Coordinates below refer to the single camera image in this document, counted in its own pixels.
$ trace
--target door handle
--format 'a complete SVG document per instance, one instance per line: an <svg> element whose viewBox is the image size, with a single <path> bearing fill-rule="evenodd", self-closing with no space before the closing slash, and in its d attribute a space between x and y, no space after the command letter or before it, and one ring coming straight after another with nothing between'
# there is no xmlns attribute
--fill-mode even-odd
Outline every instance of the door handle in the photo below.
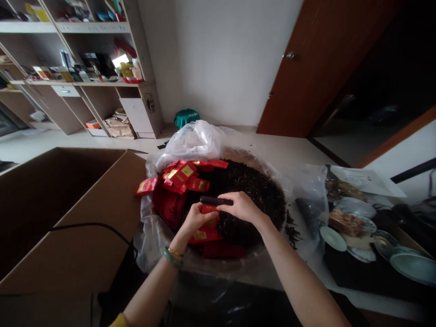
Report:
<svg viewBox="0 0 436 327"><path fill-rule="evenodd" d="M292 60L294 59L294 57L295 57L295 53L293 53L292 51L286 55L286 59L288 60Z"/></svg>

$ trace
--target box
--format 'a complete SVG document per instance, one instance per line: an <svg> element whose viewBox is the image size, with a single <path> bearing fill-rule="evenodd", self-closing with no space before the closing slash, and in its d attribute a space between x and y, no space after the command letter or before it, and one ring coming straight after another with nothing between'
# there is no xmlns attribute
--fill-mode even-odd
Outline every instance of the box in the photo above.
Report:
<svg viewBox="0 0 436 327"><path fill-rule="evenodd" d="M125 149L54 148L0 175L0 294L108 291L140 221L145 160Z"/></svg>
<svg viewBox="0 0 436 327"><path fill-rule="evenodd" d="M89 129L99 129L100 124L98 123L98 121L96 119L94 119L94 120L91 120L90 122L87 122L86 127L88 127Z"/></svg>

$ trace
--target green bag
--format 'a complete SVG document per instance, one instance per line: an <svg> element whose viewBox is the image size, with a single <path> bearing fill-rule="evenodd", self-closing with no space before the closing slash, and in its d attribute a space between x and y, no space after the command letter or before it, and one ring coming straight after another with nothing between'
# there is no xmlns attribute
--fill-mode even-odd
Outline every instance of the green bag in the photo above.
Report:
<svg viewBox="0 0 436 327"><path fill-rule="evenodd" d="M199 119L200 119L200 115L198 114L198 112L188 108L176 113L176 116L174 117L174 123L176 124L178 129L181 129L187 123Z"/></svg>

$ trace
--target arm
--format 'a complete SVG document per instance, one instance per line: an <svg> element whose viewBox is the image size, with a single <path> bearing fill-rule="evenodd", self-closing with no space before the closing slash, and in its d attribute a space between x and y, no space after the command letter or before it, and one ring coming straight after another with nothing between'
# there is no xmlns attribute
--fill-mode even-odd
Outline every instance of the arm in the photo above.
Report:
<svg viewBox="0 0 436 327"><path fill-rule="evenodd" d="M323 283L244 192L222 194L233 206L218 210L252 223L262 236L280 282L303 326L350 326Z"/></svg>
<svg viewBox="0 0 436 327"><path fill-rule="evenodd" d="M172 240L170 249L184 254L190 237L205 222L218 216L218 212L201 214L201 206L201 203L192 205L185 222ZM159 325L177 274L178 269L165 257L159 260L124 310L124 317L129 326Z"/></svg>

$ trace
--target white wall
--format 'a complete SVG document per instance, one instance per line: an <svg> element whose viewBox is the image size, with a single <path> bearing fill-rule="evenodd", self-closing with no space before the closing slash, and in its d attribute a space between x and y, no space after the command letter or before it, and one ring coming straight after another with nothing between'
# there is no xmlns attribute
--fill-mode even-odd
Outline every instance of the white wall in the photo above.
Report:
<svg viewBox="0 0 436 327"><path fill-rule="evenodd" d="M255 126L302 0L139 0L166 122Z"/></svg>
<svg viewBox="0 0 436 327"><path fill-rule="evenodd" d="M365 168L376 170L389 178L436 158L436 120L378 157ZM398 186L406 193L407 204L416 204L427 198L430 171L405 180ZM433 174L433 188L436 174Z"/></svg>

